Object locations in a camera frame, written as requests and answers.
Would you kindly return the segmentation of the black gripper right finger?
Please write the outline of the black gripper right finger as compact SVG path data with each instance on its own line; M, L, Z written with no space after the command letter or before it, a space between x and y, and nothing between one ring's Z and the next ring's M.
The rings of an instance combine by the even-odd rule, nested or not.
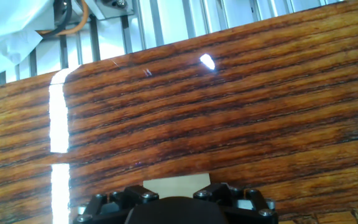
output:
M216 205L228 223L278 224L275 201L257 189L214 183L195 192L193 198Z

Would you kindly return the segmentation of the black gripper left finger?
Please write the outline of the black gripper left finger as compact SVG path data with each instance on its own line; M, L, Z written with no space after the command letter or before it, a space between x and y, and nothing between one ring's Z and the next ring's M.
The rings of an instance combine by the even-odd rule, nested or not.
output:
M124 224L133 208L159 199L159 194L141 185L123 191L96 194L73 220L74 224Z

